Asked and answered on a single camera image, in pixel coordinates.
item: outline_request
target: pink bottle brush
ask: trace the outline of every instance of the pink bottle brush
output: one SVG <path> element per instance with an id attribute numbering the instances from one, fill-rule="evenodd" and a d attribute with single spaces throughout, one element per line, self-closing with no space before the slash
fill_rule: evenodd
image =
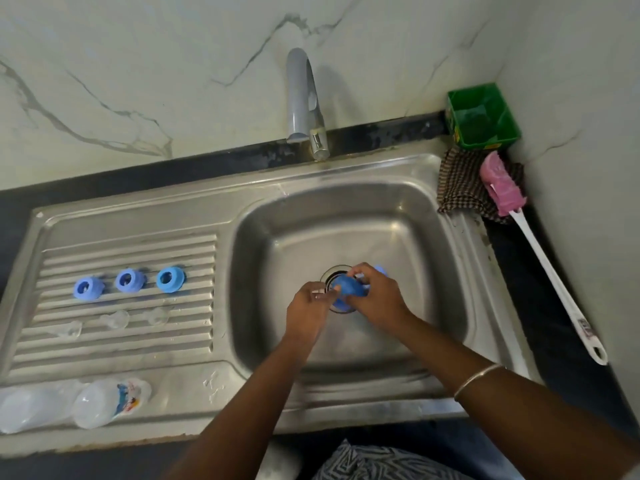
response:
<path id="1" fill-rule="evenodd" d="M 562 301 L 564 309 L 573 324 L 573 328 L 578 334 L 578 337 L 580 337 L 591 358 L 600 365 L 608 364 L 609 358 L 600 339 L 592 329 L 575 300 L 572 298 L 566 286 L 564 286 L 560 276 L 556 273 L 553 265 L 551 265 L 551 261 L 549 261 L 547 255 L 540 246 L 540 243 L 536 239 L 536 236 L 531 231 L 529 223 L 522 212 L 522 207 L 526 204 L 527 199 L 522 196 L 520 188 L 514 183 L 507 173 L 507 170 L 504 168 L 504 164 L 497 152 L 489 153 L 484 159 L 482 165 L 480 165 L 480 179 L 482 179 L 487 192 L 489 192 L 489 195 L 491 195 L 491 198 L 498 206 L 498 214 L 501 217 L 513 217 L 516 224 L 520 226 L 522 233 L 525 235 L 531 245 L 531 248 L 536 253 L 540 264 L 547 272 L 549 281 L 551 281 L 551 284 L 556 290 L 558 298 Z"/>
<path id="2" fill-rule="evenodd" d="M 509 212 L 524 207 L 527 198 L 522 196 L 520 188 L 513 182 L 498 152 L 489 153 L 480 165 L 480 178 L 487 192 L 498 206 L 498 215 L 505 217 Z"/>

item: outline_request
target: sink drain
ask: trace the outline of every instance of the sink drain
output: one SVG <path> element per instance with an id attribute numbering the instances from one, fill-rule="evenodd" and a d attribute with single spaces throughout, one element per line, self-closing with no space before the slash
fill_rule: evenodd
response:
<path id="1" fill-rule="evenodd" d="M 347 274 L 348 270 L 350 269 L 351 269 L 351 266 L 348 266 L 347 264 L 339 264 L 338 266 L 333 266 L 327 269 L 322 275 L 322 278 L 320 278 L 320 281 L 324 283 L 324 290 L 325 291 L 331 290 L 331 288 L 333 287 L 333 281 L 341 274 Z M 332 312 L 340 313 L 341 315 L 346 315 L 356 311 L 354 308 L 351 308 L 351 307 L 348 307 L 345 310 L 345 309 L 337 308 L 334 305 L 331 305 L 329 309 Z"/>

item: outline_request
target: gray faucet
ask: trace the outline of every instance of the gray faucet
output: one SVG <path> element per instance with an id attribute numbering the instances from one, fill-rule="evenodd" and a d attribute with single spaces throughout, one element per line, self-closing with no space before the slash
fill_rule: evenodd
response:
<path id="1" fill-rule="evenodd" d="M 311 143 L 314 160 L 329 158 L 324 118 L 320 112 L 314 73 L 307 53 L 293 48 L 287 56 L 287 81 L 289 83 L 288 143 L 300 143 L 306 139 Z"/>

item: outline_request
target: silver bangle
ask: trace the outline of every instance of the silver bangle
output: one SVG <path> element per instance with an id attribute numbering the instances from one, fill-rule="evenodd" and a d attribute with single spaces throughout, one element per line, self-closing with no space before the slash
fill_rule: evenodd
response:
<path id="1" fill-rule="evenodd" d="M 476 379 L 480 379 L 482 376 L 484 376 L 485 374 L 494 371 L 498 368 L 502 367 L 501 364 L 499 363 L 492 363 L 489 367 L 485 367 L 482 371 L 480 372 L 476 372 L 473 376 L 469 377 L 469 379 L 467 379 L 465 381 L 464 384 L 462 384 L 462 386 L 460 386 L 458 388 L 458 390 L 456 391 L 456 393 L 453 395 L 453 400 L 455 402 L 458 402 L 458 396 L 460 395 L 460 393 L 462 391 L 464 391 L 465 387 L 467 387 L 469 384 L 471 384 L 471 382 L 475 381 Z"/>

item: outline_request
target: checkered cloth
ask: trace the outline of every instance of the checkered cloth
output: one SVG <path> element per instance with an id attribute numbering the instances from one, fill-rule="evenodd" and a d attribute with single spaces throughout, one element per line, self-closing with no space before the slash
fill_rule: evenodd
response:
<path id="1" fill-rule="evenodd" d="M 480 165 L 489 151 L 462 150 L 451 148 L 440 163 L 438 176 L 438 212 L 453 209 L 474 209 L 482 217 L 500 224 L 512 222 L 510 216 L 500 217 L 495 202 L 480 180 Z M 520 163 L 504 162 L 508 174 L 517 186 L 522 188 L 524 167 Z"/>

